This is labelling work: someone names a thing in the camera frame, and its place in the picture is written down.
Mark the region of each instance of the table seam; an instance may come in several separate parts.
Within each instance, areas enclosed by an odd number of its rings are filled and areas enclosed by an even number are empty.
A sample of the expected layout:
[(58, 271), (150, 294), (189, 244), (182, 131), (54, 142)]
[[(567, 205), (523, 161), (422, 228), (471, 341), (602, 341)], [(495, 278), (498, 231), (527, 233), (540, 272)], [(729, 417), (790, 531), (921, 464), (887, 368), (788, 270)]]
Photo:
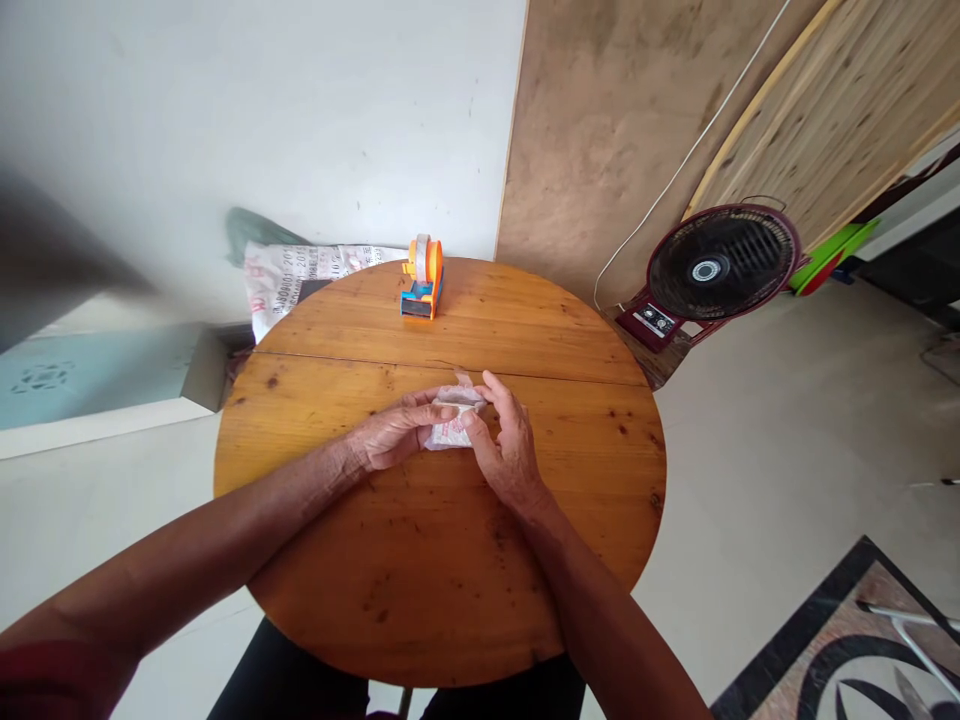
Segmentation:
[[(293, 353), (293, 352), (277, 352), (275, 350), (254, 350), (254, 354), (257, 355), (278, 355), (280, 357), (302, 357), (302, 358), (315, 358), (317, 360), (339, 360), (341, 362), (362, 362), (370, 365), (396, 365), (398, 367), (410, 367), (410, 368), (421, 368), (423, 370), (443, 370), (443, 367), (437, 367), (435, 365), (417, 365), (415, 363), (401, 363), (401, 362), (392, 362), (388, 360), (363, 360), (360, 358), (345, 358), (337, 357), (335, 355), (311, 355), (308, 353)], [(467, 372), (483, 372), (486, 368), (468, 368), (463, 367), (462, 365), (454, 365), (452, 363), (447, 363), (447, 369), (450, 371), (453, 370), (466, 370)], [(626, 382), (611, 382), (609, 380), (589, 380), (585, 378), (564, 378), (564, 377), (551, 377), (547, 375), (529, 375), (526, 373), (518, 372), (502, 372), (501, 375), (506, 375), (510, 377), (523, 377), (531, 378), (533, 380), (560, 380), (562, 382), (584, 382), (591, 383), (594, 385), (616, 385), (618, 387), (645, 387), (647, 390), (653, 394), (653, 388), (650, 387), (650, 384), (647, 382), (646, 378), (643, 378), (639, 383), (626, 383)]]

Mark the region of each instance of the power cord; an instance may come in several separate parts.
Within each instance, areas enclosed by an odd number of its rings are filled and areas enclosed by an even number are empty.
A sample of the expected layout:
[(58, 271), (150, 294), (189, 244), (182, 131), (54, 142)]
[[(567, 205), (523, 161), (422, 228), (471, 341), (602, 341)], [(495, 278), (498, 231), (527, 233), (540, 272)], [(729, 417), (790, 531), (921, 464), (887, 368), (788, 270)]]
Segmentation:
[[(643, 216), (643, 219), (640, 221), (640, 224), (634, 228), (634, 231), (627, 235), (627, 239), (620, 243), (620, 247), (616, 249), (613, 255), (610, 256), (610, 259), (607, 260), (607, 264), (603, 266), (603, 270), (600, 271), (600, 274), (597, 275), (597, 281), (593, 284), (593, 304), (597, 308), (598, 312), (603, 312), (600, 308), (600, 303), (597, 300), (597, 293), (600, 290), (600, 279), (603, 277), (603, 274), (607, 271), (613, 261), (617, 259), (617, 255), (620, 254), (620, 251), (623, 250), (627, 243), (633, 239), (633, 236), (640, 232), (640, 228), (643, 227), (644, 223), (647, 222), (647, 218), (653, 214), (653, 211), (656, 209), (657, 205), (660, 204), (660, 201), (663, 199), (663, 196), (667, 194), (667, 191), (673, 187), (674, 181), (680, 175), (680, 172), (687, 165), (687, 161), (690, 159), (690, 156), (693, 155), (694, 151), (700, 147), (700, 143), (707, 133), (710, 132), (710, 128), (713, 127), (713, 124), (717, 121), (717, 118), (720, 117), (720, 113), (723, 112), (723, 109), (727, 106), (727, 103), (730, 102), (730, 98), (733, 97), (733, 93), (736, 92), (737, 88), (740, 87), (740, 83), (743, 81), (743, 78), (746, 76), (747, 71), (753, 66), (753, 61), (757, 59), (757, 56), (760, 54), (760, 51), (763, 49), (763, 46), (767, 43), (767, 38), (770, 37), (770, 33), (773, 32), (773, 29), (777, 26), (777, 23), (780, 22), (780, 18), (783, 16), (783, 13), (786, 11), (787, 7), (790, 5), (790, 0), (784, 0), (783, 7), (780, 8), (780, 12), (777, 13), (777, 16), (773, 19), (773, 22), (770, 23), (770, 27), (767, 28), (767, 32), (764, 34), (763, 38), (760, 40), (760, 44), (757, 45), (757, 49), (753, 51), (753, 55), (750, 56), (750, 59), (747, 61), (746, 66), (743, 68), (743, 71), (740, 73), (740, 77), (737, 78), (737, 81), (733, 84), (733, 87), (730, 88), (730, 92), (727, 93), (727, 96), (723, 99), (723, 102), (720, 103), (720, 107), (717, 108), (717, 111), (713, 114), (710, 122), (707, 123), (707, 126), (703, 129), (703, 132), (700, 133), (700, 137), (697, 138), (696, 142), (693, 143), (693, 147), (690, 148), (690, 152), (687, 153), (687, 156), (683, 159), (683, 162), (680, 163), (680, 167), (677, 168), (677, 171), (673, 174), (673, 177), (670, 178), (670, 182), (667, 183), (667, 186), (663, 191), (657, 196), (657, 199), (653, 201), (653, 205), (650, 206), (650, 209), (647, 210), (647, 214)], [(621, 310), (624, 309), (623, 305), (618, 303)]]

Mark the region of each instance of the hand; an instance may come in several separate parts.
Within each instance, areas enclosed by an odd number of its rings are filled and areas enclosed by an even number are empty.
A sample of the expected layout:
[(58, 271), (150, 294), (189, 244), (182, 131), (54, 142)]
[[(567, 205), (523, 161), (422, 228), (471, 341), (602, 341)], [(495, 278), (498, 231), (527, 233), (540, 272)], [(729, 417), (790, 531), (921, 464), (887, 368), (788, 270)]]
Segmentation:
[(431, 404), (439, 390), (436, 387), (404, 395), (347, 435), (350, 448), (367, 472), (399, 465), (423, 449), (432, 425), (457, 416), (456, 408)]
[(500, 413), (500, 434), (494, 440), (475, 412), (463, 414), (460, 421), (473, 443), (477, 464), (500, 502), (508, 508), (522, 512), (536, 507), (550, 497), (550, 491), (537, 468), (527, 408), (489, 370), (483, 371), (483, 381), (486, 386), (474, 389)]

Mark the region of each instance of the green plastic object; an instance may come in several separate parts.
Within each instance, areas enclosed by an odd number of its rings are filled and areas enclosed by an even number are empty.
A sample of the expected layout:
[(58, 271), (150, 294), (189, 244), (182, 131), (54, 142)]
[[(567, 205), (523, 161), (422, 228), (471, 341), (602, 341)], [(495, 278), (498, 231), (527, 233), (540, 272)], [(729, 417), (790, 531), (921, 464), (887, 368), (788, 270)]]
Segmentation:
[(812, 258), (810, 262), (790, 276), (790, 282), (788, 283), (790, 289), (799, 294), (807, 286), (807, 283), (826, 267), (827, 263), (836, 255), (841, 256), (840, 262), (853, 255), (861, 245), (870, 239), (879, 224), (880, 219), (876, 218), (868, 223), (850, 223), (841, 228), (823, 245), (814, 248), (809, 253)]
[(261, 245), (311, 245), (304, 238), (277, 225), (263, 215), (257, 215), (244, 208), (231, 208), (227, 213), (227, 242), (230, 253), (227, 260), (235, 268), (243, 267), (247, 243), (253, 241)]

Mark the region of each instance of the wooden panel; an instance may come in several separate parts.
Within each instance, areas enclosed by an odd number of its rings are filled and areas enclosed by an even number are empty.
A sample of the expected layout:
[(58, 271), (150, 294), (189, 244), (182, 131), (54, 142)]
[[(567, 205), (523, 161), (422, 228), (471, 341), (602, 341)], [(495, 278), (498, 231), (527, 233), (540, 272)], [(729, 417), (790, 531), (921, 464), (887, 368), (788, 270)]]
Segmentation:
[(764, 193), (823, 242), (960, 121), (960, 3), (829, 0), (724, 142), (688, 213)]
[[(224, 410), (216, 494), (344, 433), (402, 393), (450, 380), (444, 369), (256, 353)], [(665, 492), (650, 391), (504, 381), (529, 406), (546, 483), (631, 588), (653, 548)], [(495, 424), (494, 413), (486, 419)], [(420, 453), (376, 474), (301, 533), (250, 589), (310, 652), (399, 685), (485, 682), (562, 650), (540, 570), (471, 450)]]
[[(822, 0), (793, 0), (687, 169), (604, 277), (631, 297), (654, 245)], [(589, 300), (729, 92), (781, 3), (765, 0), (531, 0), (497, 260)]]
[(567, 291), (482, 260), (444, 267), (433, 321), (400, 316), (410, 280), (386, 263), (311, 295), (257, 351), (646, 385), (616, 333)]

